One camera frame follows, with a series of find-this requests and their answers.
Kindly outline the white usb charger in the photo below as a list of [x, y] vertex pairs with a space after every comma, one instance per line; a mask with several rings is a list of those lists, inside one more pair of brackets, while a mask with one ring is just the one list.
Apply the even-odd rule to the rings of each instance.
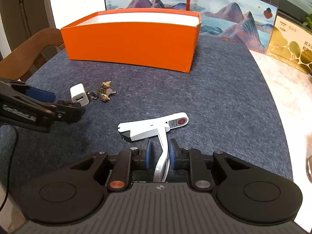
[[70, 95], [73, 103], [80, 103], [82, 107], [89, 104], [89, 98], [82, 83], [72, 86]]

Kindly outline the brown wooden chair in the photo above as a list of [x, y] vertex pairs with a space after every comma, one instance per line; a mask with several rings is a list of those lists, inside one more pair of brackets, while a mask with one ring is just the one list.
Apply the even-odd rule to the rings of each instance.
[[65, 48], [59, 29], [45, 28], [13, 50], [1, 61], [1, 77], [27, 81], [47, 62], [42, 51], [48, 47]]

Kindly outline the right mountain picture box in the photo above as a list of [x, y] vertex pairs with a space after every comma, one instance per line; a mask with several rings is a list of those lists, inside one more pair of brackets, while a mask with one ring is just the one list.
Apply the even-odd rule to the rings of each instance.
[[267, 51], [278, 8], [262, 0], [190, 0], [201, 16], [200, 33]]

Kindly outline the gold gift box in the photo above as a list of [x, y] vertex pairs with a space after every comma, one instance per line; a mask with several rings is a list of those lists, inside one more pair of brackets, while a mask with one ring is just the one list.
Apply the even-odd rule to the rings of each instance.
[[304, 28], [277, 16], [266, 52], [304, 74], [311, 72], [311, 33]]

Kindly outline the grey felt mat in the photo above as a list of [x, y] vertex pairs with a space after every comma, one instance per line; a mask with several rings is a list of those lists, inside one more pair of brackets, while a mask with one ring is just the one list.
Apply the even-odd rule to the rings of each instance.
[[70, 60], [62, 51], [27, 83], [69, 100], [82, 83], [96, 91], [111, 81], [116, 91], [104, 103], [93, 100], [78, 123], [56, 122], [47, 134], [1, 127], [1, 184], [16, 197], [27, 181], [90, 154], [116, 154], [130, 144], [117, 126], [185, 112], [189, 123], [168, 132], [180, 146], [204, 154], [224, 151], [292, 179], [284, 128], [275, 102], [245, 45], [201, 34], [188, 74], [116, 63]]

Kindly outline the green plant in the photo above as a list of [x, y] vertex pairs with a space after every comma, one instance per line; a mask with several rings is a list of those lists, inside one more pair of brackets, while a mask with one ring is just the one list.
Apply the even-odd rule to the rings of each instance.
[[305, 21], [304, 23], [302, 23], [302, 26], [308, 28], [309, 31], [312, 32], [312, 13], [306, 15]]

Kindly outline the orange cardboard box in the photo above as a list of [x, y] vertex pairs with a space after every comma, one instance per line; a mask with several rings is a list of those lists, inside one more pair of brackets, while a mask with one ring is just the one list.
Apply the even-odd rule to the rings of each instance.
[[132, 8], [96, 12], [61, 29], [69, 59], [188, 73], [201, 26], [198, 12]]

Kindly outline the white phone stand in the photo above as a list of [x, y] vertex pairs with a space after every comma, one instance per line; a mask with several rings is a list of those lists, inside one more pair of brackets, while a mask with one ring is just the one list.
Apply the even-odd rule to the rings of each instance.
[[129, 142], [146, 139], [153, 136], [158, 137], [162, 148], [162, 153], [155, 167], [153, 181], [165, 182], [170, 167], [167, 132], [172, 129], [182, 127], [188, 124], [188, 122], [188, 115], [181, 112], [154, 119], [120, 123], [117, 126], [117, 130], [120, 135]]

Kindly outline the small cat figurine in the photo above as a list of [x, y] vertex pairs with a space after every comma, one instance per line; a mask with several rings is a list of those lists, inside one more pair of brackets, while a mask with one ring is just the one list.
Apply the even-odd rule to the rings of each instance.
[[109, 101], [109, 96], [113, 94], [116, 94], [116, 91], [111, 88], [111, 81], [102, 82], [101, 85], [98, 87], [96, 94], [94, 92], [87, 92], [87, 96], [89, 99], [100, 99], [104, 103]]

